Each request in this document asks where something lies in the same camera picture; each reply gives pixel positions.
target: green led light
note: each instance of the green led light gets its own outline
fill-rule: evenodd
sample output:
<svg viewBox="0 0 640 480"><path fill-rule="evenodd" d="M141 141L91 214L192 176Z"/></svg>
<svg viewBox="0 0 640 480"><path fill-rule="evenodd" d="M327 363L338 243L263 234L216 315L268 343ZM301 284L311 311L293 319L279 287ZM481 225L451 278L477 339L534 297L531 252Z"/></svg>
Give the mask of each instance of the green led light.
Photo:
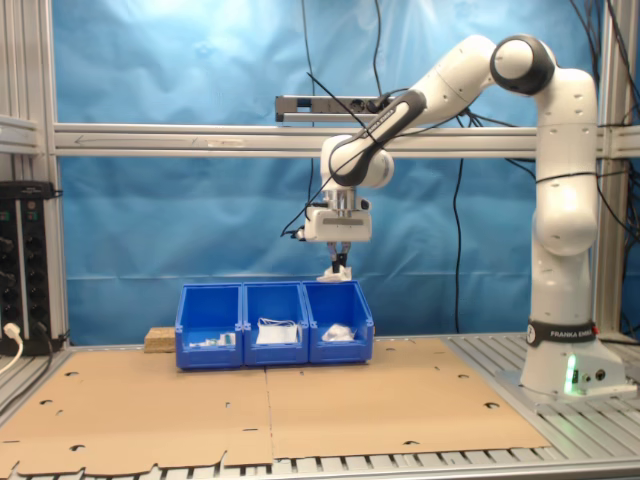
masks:
<svg viewBox="0 0 640 480"><path fill-rule="evenodd" d="M569 360L567 360L567 374L564 380L564 393L571 393L571 389L573 387L573 372L576 368L576 356L569 355Z"/></svg>

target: electrical cable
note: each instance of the electrical cable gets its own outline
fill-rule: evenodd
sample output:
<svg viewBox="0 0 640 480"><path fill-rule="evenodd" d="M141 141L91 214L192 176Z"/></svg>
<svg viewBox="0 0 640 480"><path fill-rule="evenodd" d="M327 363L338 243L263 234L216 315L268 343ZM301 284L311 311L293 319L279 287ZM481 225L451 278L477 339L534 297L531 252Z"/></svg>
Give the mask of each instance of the electrical cable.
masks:
<svg viewBox="0 0 640 480"><path fill-rule="evenodd" d="M640 236L636 235L633 232L633 230L627 227L615 214L615 212L613 211L613 209L611 208L607 200L604 198L604 195L602 194L602 190L600 190L600 183L598 181L596 181L596 187L598 189L598 193L600 194L600 199L602 200L602 203L604 203L604 206L607 207L607 210L609 210L609 213L611 214L613 219L618 223L618 225L624 228L629 235L631 235L631 238L633 238L636 242L640 241Z"/></svg>
<svg viewBox="0 0 640 480"><path fill-rule="evenodd" d="M636 112L640 113L639 104L640 104L640 92L638 91L638 87L633 78L633 73L631 72L631 65L629 63L629 55L627 52L627 47L624 43L624 39L622 38L622 33L620 32L620 25L618 23L618 19L616 17L615 10L613 5L611 4L611 0L605 0L607 9L609 10L609 16L611 17L611 24L613 26L613 31L616 36L616 42L618 43L618 50L620 52L620 58L626 67L627 79L629 81L629 85L631 86L631 94L634 100L634 106L632 107Z"/></svg>
<svg viewBox="0 0 640 480"><path fill-rule="evenodd" d="M483 123L479 120L479 118L485 118L485 117L481 117L480 115L477 115L475 113L473 113L471 110L467 109L467 115L469 116L469 118L471 119L471 123L476 126L476 127L484 127ZM514 167L518 167L521 170L524 170L525 172L527 172L527 174L529 174L531 176L531 178L533 178L533 180L536 180L536 174L533 173L531 170L529 170L527 167L524 167L522 165L520 165L519 163L516 162L515 159L513 158L505 158L505 160L507 162L509 162L511 165L513 165ZM522 160L524 162L531 162L534 163L535 160Z"/></svg>
<svg viewBox="0 0 640 480"><path fill-rule="evenodd" d="M327 93L327 95L329 95L336 102L338 102L338 105L340 105L344 109L345 112L347 112L349 115L351 115L360 124L360 126L369 134L369 138L371 138L371 141L373 141L373 143L375 143L378 146L378 148L382 148L382 145L380 145L378 143L378 140L376 140L375 137L373 135L371 135L371 131L369 130L369 127L367 125L365 125L362 122L362 120L360 120L355 113L353 113L351 110L349 110L347 108L347 106L344 103L342 103L342 100L340 100L333 93L331 93L329 90L327 90L327 88L324 85L322 85L322 83L320 83L320 81L316 77L314 77L312 74L307 72L307 75L309 75L311 77L311 80L316 82L318 84L318 86Z"/></svg>
<svg viewBox="0 0 640 480"><path fill-rule="evenodd" d="M591 51L591 69L593 70L593 76L596 80L596 84L600 83L600 73L598 72L598 54L596 53L596 49L593 46L593 39L591 38L591 33L590 33L590 29L589 27L587 27L586 22L584 21L584 19L582 18L582 14L580 13L580 10L578 10L578 7L576 6L574 0L569 0L571 2L571 6L573 7L573 9L576 12L576 15L578 16L578 19L580 20L580 23L582 24L582 28L584 28L584 32L587 35L587 40L589 41L589 50Z"/></svg>
<svg viewBox="0 0 640 480"><path fill-rule="evenodd" d="M516 163L510 158L505 158L505 160L509 162L511 165L513 165L514 167L518 167L520 170L524 170L525 172L527 172L531 176L531 178L533 178L533 180L535 181L536 174L533 173L531 170L529 170L527 167L523 167L522 165L520 165L519 163Z"/></svg>
<svg viewBox="0 0 640 480"><path fill-rule="evenodd" d="M460 118L456 117L456 120L462 128L464 125ZM456 333L460 333L460 260L462 259L462 227L460 226L460 216L458 215L458 193L460 193L460 184L462 183L462 170L464 168L464 158L460 159L460 166L458 167L458 178L456 180L456 189L453 193L453 215L456 218L456 227L458 230L458 251L456 255L456 273L455 273L455 303L453 310L453 321L456 329Z"/></svg>
<svg viewBox="0 0 640 480"><path fill-rule="evenodd" d="M40 370L36 377L31 382L29 382L29 384L24 387L19 393L14 395L11 400L4 404L4 406L0 409L0 417L7 413L18 400L24 397L29 392L29 390L31 390L40 380L42 380L42 378L51 368L51 363L53 362L53 345L51 344L51 340L46 333L44 325L38 322L35 327L36 328L34 328L34 332L47 342L47 346L49 348L49 359L47 360L44 368Z"/></svg>
<svg viewBox="0 0 640 480"><path fill-rule="evenodd" d="M442 126L442 125L444 125L445 123L450 122L451 120L454 120L454 119L458 118L458 115L460 115L460 114L458 113L458 114L454 115L454 116L453 116L453 117L451 117L451 118L447 118L446 120L443 120L443 121L442 121L442 122L440 122L440 123L435 123L435 124L433 124L433 125L431 125L431 126L429 126L429 127L421 128L420 130L416 130L415 132L402 133L402 134L400 134L400 135L396 135L396 136L395 136L395 137L393 137L393 138L410 137L410 136L412 136L412 135L418 135L418 134L420 134L420 133L428 132L429 130L433 130L434 128L441 127L441 126Z"/></svg>
<svg viewBox="0 0 640 480"><path fill-rule="evenodd" d="M504 125L505 127L517 127L518 125L514 125L513 123L503 122L502 120L496 120L495 118L485 117L483 115L479 115L477 113L472 113L472 115L476 118L480 118L486 122L497 123L498 125Z"/></svg>
<svg viewBox="0 0 640 480"><path fill-rule="evenodd" d="M380 15L380 4L378 0L374 0L376 4L376 13L378 14L378 37L376 39L376 49L373 53L373 74L376 77L376 85L378 86L378 93L382 96L382 88L380 87L380 77L378 76L378 50L380 49L380 36L382 35L382 16Z"/></svg>
<svg viewBox="0 0 640 480"><path fill-rule="evenodd" d="M343 169L344 167L346 167L349 163L351 163L358 155L360 155L362 152L364 152L368 147L363 148L362 150L360 150L358 153L356 153L353 157L351 157L349 160L347 160L345 163L343 163L342 165L340 165L327 179L326 182L324 182L322 184L322 186L318 189L318 191L316 191L316 193L313 195L313 197L311 197L311 199L305 204L305 206L302 208L302 210L300 210L300 212L293 218L293 220L291 220L289 223L287 223L287 225L282 229L282 233L280 233L280 237L284 237L287 234L295 234L297 231L296 230L287 230L287 228L289 228L293 222L295 222L300 215L302 215L304 212L306 212L307 208L311 205L311 202L313 202L316 197L318 195L320 195L320 192L322 192L322 189L324 187L327 186L327 184L333 180L333 176L338 173L341 169Z"/></svg>
<svg viewBox="0 0 640 480"><path fill-rule="evenodd" d="M311 53L309 52L309 34L307 32L307 12L304 7L304 0L300 0L300 5L302 6L302 30L304 32L304 46L307 52L307 64L309 65L309 72L313 75L313 67L311 66ZM311 80L311 95L316 96L316 84L313 80ZM311 126L315 127L315 122L311 122ZM309 159L311 164L311 170L309 173L309 186L307 187L307 201L311 198L311 187L313 186L313 173L314 173L314 165L313 165L313 157Z"/></svg>
<svg viewBox="0 0 640 480"><path fill-rule="evenodd" d="M18 362L18 360L20 360L20 357L22 357L22 352L24 351L24 342L22 341L22 337L20 337L20 327L18 327L15 323L7 323L4 326L3 330L4 334L7 337L11 338L18 344L18 352L7 365L0 369L0 375L8 372L11 367L13 367Z"/></svg>
<svg viewBox="0 0 640 480"><path fill-rule="evenodd" d="M640 347L640 343L625 342L624 340L611 340L608 338L601 338L602 343L613 343L614 345L627 345L628 347Z"/></svg>

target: vertical metal post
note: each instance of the vertical metal post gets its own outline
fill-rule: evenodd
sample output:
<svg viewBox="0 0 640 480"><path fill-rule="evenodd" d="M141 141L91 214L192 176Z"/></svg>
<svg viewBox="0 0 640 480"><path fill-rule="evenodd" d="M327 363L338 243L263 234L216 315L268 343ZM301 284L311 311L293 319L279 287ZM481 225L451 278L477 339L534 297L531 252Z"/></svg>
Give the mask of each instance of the vertical metal post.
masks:
<svg viewBox="0 0 640 480"><path fill-rule="evenodd" d="M53 154L56 104L51 15L51 0L0 0L0 41L4 42L0 48L0 113L34 121L39 150L35 156L0 156L0 180L49 181L60 189L58 162ZM50 334L56 338L68 330L62 201L46 201L43 216Z"/></svg>
<svg viewBox="0 0 640 480"><path fill-rule="evenodd" d="M32 159L34 180L49 181L61 189L58 159L54 154L53 123L57 120L53 63L51 0L21 0L25 61L27 64L28 119L38 125L38 143L42 154ZM49 274L51 336L68 330L67 283L64 259L62 200L55 198L44 204L46 256Z"/></svg>
<svg viewBox="0 0 640 480"><path fill-rule="evenodd" d="M638 0L612 0L618 25L627 47L632 75L638 33ZM611 16L605 3L603 15L602 65L598 122L601 125L620 124L627 120L633 104L627 67L622 61ZM600 173L617 172L624 168L624 160L612 159L611 128L605 129L604 157ZM627 175L611 175L600 180L604 198L616 216L625 221L627 212ZM620 331L622 300L622 270L624 230L600 201L598 239L593 251L594 296L593 313L596 325L603 333Z"/></svg>

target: metal rail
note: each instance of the metal rail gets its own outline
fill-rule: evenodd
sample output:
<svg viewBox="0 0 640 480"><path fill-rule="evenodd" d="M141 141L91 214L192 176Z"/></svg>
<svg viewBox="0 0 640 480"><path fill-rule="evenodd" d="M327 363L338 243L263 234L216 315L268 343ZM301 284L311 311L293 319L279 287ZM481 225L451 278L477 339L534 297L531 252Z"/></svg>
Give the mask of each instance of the metal rail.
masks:
<svg viewBox="0 0 640 480"><path fill-rule="evenodd" d="M58 156L276 157L319 156L322 143L356 128L54 124ZM598 133L598 155L603 155ZM439 128L398 138L387 150L398 158L534 158L536 129Z"/></svg>

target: small wooden block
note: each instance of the small wooden block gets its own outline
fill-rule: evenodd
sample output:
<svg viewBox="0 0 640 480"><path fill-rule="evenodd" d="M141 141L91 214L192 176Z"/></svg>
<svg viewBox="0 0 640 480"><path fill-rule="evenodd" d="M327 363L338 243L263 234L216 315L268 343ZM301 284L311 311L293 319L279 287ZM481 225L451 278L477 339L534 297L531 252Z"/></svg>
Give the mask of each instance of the small wooden block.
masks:
<svg viewBox="0 0 640 480"><path fill-rule="evenodd" d="M154 327L144 337L144 353L176 351L176 331L173 327Z"/></svg>

